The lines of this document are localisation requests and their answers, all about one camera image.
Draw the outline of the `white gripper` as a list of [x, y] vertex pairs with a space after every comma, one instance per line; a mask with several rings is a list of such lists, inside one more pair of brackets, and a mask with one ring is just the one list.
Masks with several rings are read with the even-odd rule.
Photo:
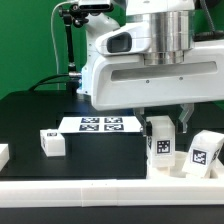
[[197, 44], [182, 63], [172, 65], [146, 66], [139, 54], [101, 56], [91, 87], [98, 110], [135, 108], [144, 136], [152, 135], [152, 124], [141, 107], [181, 104], [176, 131], [186, 133], [193, 103], [224, 100], [224, 44]]

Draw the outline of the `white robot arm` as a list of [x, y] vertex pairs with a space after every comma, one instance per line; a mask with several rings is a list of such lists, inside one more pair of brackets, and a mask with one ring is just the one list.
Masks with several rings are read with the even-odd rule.
[[224, 38], [197, 35], [193, 17], [205, 0], [79, 0], [87, 62], [81, 92], [98, 110], [129, 109], [152, 133], [148, 107], [180, 104], [186, 130], [194, 105], [224, 99]]

